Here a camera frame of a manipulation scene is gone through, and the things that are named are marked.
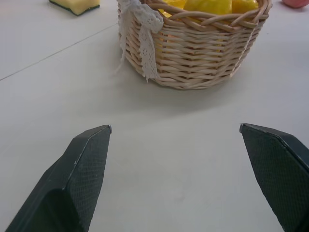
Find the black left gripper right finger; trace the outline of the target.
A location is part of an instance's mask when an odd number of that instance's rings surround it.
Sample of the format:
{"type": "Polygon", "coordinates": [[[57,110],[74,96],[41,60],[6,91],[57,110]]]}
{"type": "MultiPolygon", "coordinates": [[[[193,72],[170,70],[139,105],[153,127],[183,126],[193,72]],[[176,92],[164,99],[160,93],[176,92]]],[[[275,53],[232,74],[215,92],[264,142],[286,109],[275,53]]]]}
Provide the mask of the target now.
{"type": "Polygon", "coordinates": [[[291,134],[243,123],[256,181],[285,232],[309,230],[309,150],[291,134]]]}

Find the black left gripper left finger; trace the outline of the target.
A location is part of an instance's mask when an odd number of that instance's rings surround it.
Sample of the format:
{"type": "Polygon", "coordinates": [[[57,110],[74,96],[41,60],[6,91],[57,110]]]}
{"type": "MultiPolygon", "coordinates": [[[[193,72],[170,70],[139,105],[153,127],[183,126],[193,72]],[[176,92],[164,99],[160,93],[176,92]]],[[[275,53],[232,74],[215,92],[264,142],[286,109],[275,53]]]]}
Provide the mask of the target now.
{"type": "Polygon", "coordinates": [[[103,184],[111,133],[110,125],[102,125],[74,137],[6,230],[87,232],[103,184]]]}

